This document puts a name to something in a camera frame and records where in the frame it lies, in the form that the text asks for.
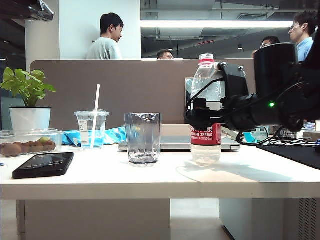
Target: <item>blue shirt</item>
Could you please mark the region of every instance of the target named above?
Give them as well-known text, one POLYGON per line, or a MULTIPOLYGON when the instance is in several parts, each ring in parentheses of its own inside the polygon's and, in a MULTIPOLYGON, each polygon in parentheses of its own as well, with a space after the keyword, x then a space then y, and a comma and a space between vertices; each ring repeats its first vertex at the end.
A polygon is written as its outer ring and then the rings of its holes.
POLYGON ((296 46, 296 49, 298 50, 298 61, 299 62, 306 60, 306 58, 311 50, 312 44, 314 44, 314 41, 312 40, 311 37, 308 37, 296 46))

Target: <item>smartphone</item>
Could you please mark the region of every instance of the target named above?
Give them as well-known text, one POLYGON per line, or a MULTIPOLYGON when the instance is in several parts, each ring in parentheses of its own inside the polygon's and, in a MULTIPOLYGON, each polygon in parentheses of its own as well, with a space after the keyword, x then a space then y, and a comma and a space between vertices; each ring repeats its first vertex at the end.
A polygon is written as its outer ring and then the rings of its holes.
POLYGON ((28 179, 61 176, 66 174, 73 158, 73 152, 37 154, 14 170, 12 177, 28 179))

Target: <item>floor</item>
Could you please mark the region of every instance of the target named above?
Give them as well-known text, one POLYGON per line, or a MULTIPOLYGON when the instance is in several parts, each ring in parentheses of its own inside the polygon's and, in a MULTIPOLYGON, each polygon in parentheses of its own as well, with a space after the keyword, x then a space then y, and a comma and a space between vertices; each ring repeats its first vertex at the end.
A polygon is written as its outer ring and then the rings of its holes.
MULTIPOLYGON (((16 201, 2 200, 0 240, 18 240, 16 201)), ((230 240, 219 219, 218 199, 172 199, 171 240, 230 240)))

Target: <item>man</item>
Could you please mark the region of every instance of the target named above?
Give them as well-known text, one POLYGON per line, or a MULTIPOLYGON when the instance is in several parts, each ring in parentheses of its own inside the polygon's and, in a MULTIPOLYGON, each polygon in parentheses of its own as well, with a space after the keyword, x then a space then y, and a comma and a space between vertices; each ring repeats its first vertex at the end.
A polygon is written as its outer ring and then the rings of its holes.
POLYGON ((124 22, 115 13, 104 14, 100 18, 100 37, 90 46, 85 59, 118 60, 122 55, 118 46, 122 38, 124 22))
MULTIPOLYGON (((263 40, 262 40, 262 43, 261 43, 261 46, 260 46, 260 49, 263 49, 264 47, 267 47, 269 45, 272 45, 272 44, 278 44, 280 43, 279 41, 279 38, 277 36, 266 36, 263 40)), ((254 58, 255 57, 255 53, 257 52, 258 50, 254 50, 251 54, 251 57, 254 58)))
POLYGON ((160 51, 158 51, 157 55, 156 55, 156 59, 159 60, 172 60, 174 59, 174 56, 172 55, 172 52, 168 49, 162 49, 160 51))
POLYGON ((314 43, 310 37, 316 30, 317 13, 315 11, 299 12, 294 16, 293 25, 289 29, 290 39, 296 43, 298 60, 304 61, 314 43))

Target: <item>desk partition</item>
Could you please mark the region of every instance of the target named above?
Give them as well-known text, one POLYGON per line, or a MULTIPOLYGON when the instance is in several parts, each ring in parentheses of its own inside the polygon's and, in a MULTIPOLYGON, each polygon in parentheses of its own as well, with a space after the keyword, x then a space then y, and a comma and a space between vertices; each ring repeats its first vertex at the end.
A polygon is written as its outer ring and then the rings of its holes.
MULTIPOLYGON (((217 59, 244 66, 249 91, 255 92, 252 59, 217 59)), ((45 81, 56 88, 38 102, 52 107, 50 127, 78 129, 74 112, 95 106, 100 84, 99 108, 110 113, 107 129, 124 124, 124 113, 162 113, 163 124, 183 124, 185 79, 193 77, 197 59, 158 60, 38 60, 30 69, 42 70, 45 81)))

